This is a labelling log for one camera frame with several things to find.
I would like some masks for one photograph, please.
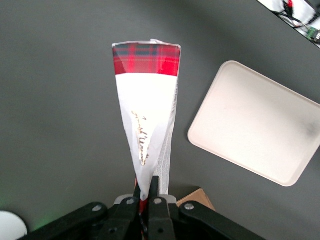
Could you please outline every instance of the gray table surface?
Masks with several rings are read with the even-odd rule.
[[[269,240],[319,239],[320,151],[283,187],[187,139],[229,60],[320,103],[320,50],[259,2],[2,0],[0,22],[0,210],[29,230],[133,192],[111,44],[154,38],[182,46],[169,193],[202,187]]]

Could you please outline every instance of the bolt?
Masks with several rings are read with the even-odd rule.
[[[99,212],[102,209],[102,205],[98,204],[94,208],[92,208],[92,212]]]
[[[195,208],[195,206],[191,203],[187,203],[186,205],[184,205],[184,208],[187,210],[192,210]]]
[[[118,229],[115,227],[115,228],[110,228],[109,229],[109,234],[115,234],[116,231],[118,231]]]
[[[126,204],[130,205],[130,204],[134,204],[135,200],[133,198],[130,198],[129,200],[126,201]]]
[[[161,200],[161,198],[156,198],[155,200],[153,200],[153,203],[154,204],[161,204],[162,200]]]

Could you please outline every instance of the wooden block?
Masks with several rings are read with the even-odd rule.
[[[216,211],[215,207],[211,203],[209,197],[206,195],[205,191],[200,188],[193,193],[189,194],[188,196],[182,198],[181,200],[177,201],[176,205],[180,207],[181,204],[188,202],[188,201],[196,201],[209,209]]]

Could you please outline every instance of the plaid pattern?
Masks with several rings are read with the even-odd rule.
[[[148,73],[178,76],[180,46],[125,43],[113,47],[115,74]]]

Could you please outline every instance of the rectangular tray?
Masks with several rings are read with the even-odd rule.
[[[188,138],[199,148],[289,187],[320,145],[320,105],[228,61],[219,69]]]

